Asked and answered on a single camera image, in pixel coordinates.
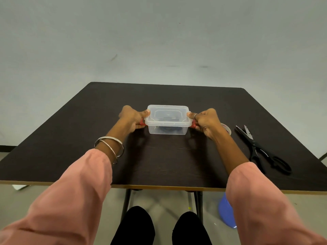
scissors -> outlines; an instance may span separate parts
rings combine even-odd
[[[262,166],[261,159],[257,153],[257,149],[261,150],[264,153],[264,155],[267,157],[267,160],[272,168],[277,169],[279,172],[281,172],[283,174],[290,175],[292,173],[292,169],[288,165],[288,163],[285,162],[284,160],[280,159],[279,157],[275,156],[274,154],[267,152],[267,150],[265,150],[264,148],[262,148],[262,146],[253,139],[253,136],[251,135],[250,131],[248,130],[248,128],[246,126],[244,126],[246,133],[238,126],[236,126],[236,129],[251,144],[250,161],[255,162],[263,174],[265,174],[266,171],[265,171],[264,167]]]

blue plastic object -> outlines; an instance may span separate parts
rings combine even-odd
[[[228,225],[229,227],[236,228],[236,223],[234,219],[234,212],[232,206],[229,204],[226,193],[224,193],[224,196],[222,200],[219,202],[218,205],[218,212],[223,220],[223,222]]]

floor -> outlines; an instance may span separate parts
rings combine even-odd
[[[0,160],[5,156],[0,153]],[[0,229],[22,218],[29,205],[46,186],[29,186],[19,191],[11,185],[0,185]],[[203,193],[203,221],[213,244],[240,244],[237,230],[227,227],[219,218],[217,205],[222,192]],[[95,245],[108,245],[120,222],[124,189],[111,189],[104,203]],[[188,200],[185,191],[142,190],[132,191],[130,206],[141,206],[150,214],[156,237],[154,245],[171,244],[171,233],[181,214],[195,208],[194,197]],[[327,238],[327,195],[287,195],[304,223]]]

pink shirt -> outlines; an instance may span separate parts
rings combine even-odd
[[[25,218],[0,232],[0,245],[93,244],[111,182],[108,157],[89,150],[31,204]],[[284,194],[251,162],[233,170],[226,196],[242,244],[327,244],[305,228]]]

black pants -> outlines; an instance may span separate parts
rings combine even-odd
[[[142,244],[152,245],[154,226],[150,215],[140,206],[129,209],[120,223],[111,245]],[[177,221],[172,235],[173,245],[211,245],[210,238],[198,216],[193,212],[184,213]]]

